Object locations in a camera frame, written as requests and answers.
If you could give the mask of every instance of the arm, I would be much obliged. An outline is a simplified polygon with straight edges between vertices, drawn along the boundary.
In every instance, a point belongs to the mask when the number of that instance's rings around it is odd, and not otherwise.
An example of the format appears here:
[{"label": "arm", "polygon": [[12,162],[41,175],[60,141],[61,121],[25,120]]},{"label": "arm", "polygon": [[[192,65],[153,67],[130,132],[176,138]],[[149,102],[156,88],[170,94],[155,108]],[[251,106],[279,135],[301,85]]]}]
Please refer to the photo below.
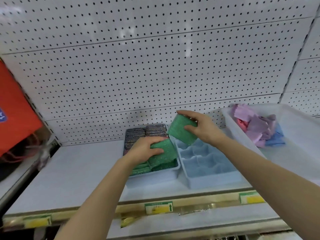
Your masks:
[{"label": "arm", "polygon": [[140,138],[130,151],[120,158],[76,214],[70,218],[55,240],[105,240],[115,210],[132,169],[163,149],[150,149],[150,145],[163,137]]},{"label": "arm", "polygon": [[208,116],[179,110],[198,121],[186,130],[218,148],[273,210],[303,239],[320,235],[320,187],[228,138]]}]

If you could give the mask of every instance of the red bag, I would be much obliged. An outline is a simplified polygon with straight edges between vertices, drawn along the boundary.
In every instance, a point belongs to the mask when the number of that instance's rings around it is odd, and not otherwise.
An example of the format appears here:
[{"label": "red bag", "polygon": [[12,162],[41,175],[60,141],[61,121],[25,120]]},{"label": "red bag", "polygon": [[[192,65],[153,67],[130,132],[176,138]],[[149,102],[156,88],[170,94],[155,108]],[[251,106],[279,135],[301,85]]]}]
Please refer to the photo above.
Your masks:
[{"label": "red bag", "polygon": [[41,120],[0,60],[0,157],[41,127]]}]

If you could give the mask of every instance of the blue cloth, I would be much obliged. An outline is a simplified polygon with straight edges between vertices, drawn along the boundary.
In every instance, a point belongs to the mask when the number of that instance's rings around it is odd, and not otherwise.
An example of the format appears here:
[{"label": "blue cloth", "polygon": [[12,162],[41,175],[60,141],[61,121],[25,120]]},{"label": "blue cloth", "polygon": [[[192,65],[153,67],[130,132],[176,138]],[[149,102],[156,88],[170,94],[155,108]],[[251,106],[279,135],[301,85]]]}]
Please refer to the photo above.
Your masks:
[{"label": "blue cloth", "polygon": [[275,133],[271,136],[269,140],[266,140],[266,146],[269,147],[278,147],[285,145],[286,143],[283,141],[283,132],[279,124],[277,124],[275,128]]}]

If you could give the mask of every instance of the hand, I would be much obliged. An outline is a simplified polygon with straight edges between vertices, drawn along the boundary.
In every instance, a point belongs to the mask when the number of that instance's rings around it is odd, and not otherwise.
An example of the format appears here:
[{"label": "hand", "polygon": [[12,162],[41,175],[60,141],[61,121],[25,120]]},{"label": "hand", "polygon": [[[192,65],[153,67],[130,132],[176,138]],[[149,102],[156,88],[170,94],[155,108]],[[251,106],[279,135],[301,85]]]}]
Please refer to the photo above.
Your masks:
[{"label": "hand", "polygon": [[184,129],[195,134],[201,141],[215,147],[226,138],[209,116],[190,110],[177,110],[177,113],[198,121],[198,127],[186,125]]},{"label": "hand", "polygon": [[134,166],[143,163],[147,161],[151,156],[158,155],[164,152],[161,148],[150,149],[150,145],[159,141],[163,141],[165,139],[165,137],[161,136],[140,137],[136,141],[136,143],[134,143],[126,156],[130,157]]}]

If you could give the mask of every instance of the pegboard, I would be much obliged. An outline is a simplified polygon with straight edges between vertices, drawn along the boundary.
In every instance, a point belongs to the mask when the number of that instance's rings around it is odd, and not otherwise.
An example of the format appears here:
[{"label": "pegboard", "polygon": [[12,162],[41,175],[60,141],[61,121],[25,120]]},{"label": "pegboard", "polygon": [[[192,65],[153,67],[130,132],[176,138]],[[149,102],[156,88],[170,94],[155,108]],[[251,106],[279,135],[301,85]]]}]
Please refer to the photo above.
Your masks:
[{"label": "pegboard", "polygon": [[314,20],[313,27],[308,35],[306,43],[303,47],[301,55],[302,59],[310,59],[320,57],[320,18]]},{"label": "pegboard", "polygon": [[288,104],[311,116],[320,115],[320,89],[285,92],[281,103]]},{"label": "pegboard", "polygon": [[45,120],[281,93],[312,18],[3,55]]},{"label": "pegboard", "polygon": [[320,58],[298,60],[286,92],[320,88]]},{"label": "pegboard", "polygon": [[219,126],[224,126],[224,117],[219,108],[235,103],[261,104],[277,103],[280,94],[253,96],[239,99],[228,99],[213,102],[167,106],[153,109],[108,113],[94,116],[83,116],[68,119],[47,121],[62,145],[119,140],[123,138],[126,129],[152,123],[170,124],[176,115],[176,110],[186,109],[205,113],[213,118]]},{"label": "pegboard", "polygon": [[320,0],[1,0],[14,53],[314,17]]}]

